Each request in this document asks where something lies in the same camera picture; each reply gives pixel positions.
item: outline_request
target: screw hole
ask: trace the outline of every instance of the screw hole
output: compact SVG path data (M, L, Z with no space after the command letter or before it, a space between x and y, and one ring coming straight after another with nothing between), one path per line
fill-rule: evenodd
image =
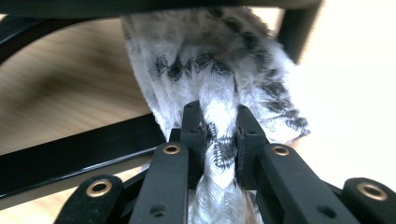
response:
M158 204L154 204L151 206L151 208L149 209L149 213L158 218L158 217L163 217L166 214L166 205L163 203L158 203Z
M388 198L388 194L384 190L373 184L363 182L359 183L357 188L364 196L377 201L385 201Z
M100 183L100 184L97 184L96 186L93 186L92 190L95 192L98 192L98 191L104 190L105 188L106 188L106 184Z
M289 155L289 151L283 147L273 147L273 152L278 156L287 156Z
M320 212L323 216L329 217L329 218L335 218L337 214L328 206L318 206L318 212Z
M100 197L111 190L112 184L108 179L96 180L87 188L86 194L90 197Z
M163 152L169 155L177 154L180 151L178 146L169 146L163 149Z

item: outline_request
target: black bar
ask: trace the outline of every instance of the black bar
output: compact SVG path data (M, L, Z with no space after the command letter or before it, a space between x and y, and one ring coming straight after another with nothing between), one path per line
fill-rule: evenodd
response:
M155 149L129 223L187 223L189 150L170 142Z
M122 189L114 175L92 177L70 196L54 223L118 223L124 207Z
M134 205L136 204L137 196L139 196L139 192L142 189L142 185L147 172L148 170L142 171L131 179L124 182L124 190L122 196L125 200L125 207L122 211L120 224L129 222L131 214L134 211Z
M268 140L259 122L250 110L240 105L236 120L236 179L243 189L257 189L254 171L256 158L262 154L262 149Z
M318 0L2 0L0 13L36 18L95 18L191 7L301 8Z
M180 142L190 151L189 189L195 189L204 173L206 129L199 101L184 106Z
M276 197L271 202L278 200L284 214L282 218L263 216L266 224L279 223L268 222L267 219L280 220L285 224L359 223L291 147L267 145L262 153L261 166L269 183L258 176L258 195ZM265 215L266 208L272 206L266 204L266 200L258 199L257 202L262 215Z
M341 199L362 224L396 223L396 194L381 183L367 178L348 179Z
M320 8L320 1L307 8L287 9L277 40L289 57L297 63Z
M172 129L169 142L180 142L181 129Z
M150 114L0 156L0 209L77 186L89 176L70 177L142 165L164 141Z

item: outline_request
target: patterned scarf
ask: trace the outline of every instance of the patterned scarf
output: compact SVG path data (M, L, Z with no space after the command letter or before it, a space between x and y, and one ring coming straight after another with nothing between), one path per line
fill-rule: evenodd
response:
M189 223L261 223L251 192L234 181L237 106L247 106L272 143L309 134L290 101L294 64L245 7L121 18L134 75L163 133L181 127L199 100L209 130L204 175L190 195Z

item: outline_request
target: wooden floor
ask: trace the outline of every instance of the wooden floor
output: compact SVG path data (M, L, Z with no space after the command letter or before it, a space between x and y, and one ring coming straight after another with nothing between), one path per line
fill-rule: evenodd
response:
M270 23L276 18L256 12ZM325 2L294 76L294 100L313 132L295 147L340 188L365 176L396 190L393 14L385 0ZM49 35L0 67L0 155L148 112L118 20ZM0 211L0 223L51 223L72 192Z

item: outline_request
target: fabric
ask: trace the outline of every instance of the fabric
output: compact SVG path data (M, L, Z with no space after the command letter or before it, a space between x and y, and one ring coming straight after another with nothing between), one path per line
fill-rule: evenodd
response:
M166 137L183 106L199 100L209 130L204 175L189 223L260 223L234 181L237 106L247 106L270 142L309 134L290 99L294 64L246 7L134 14L121 18L134 75Z

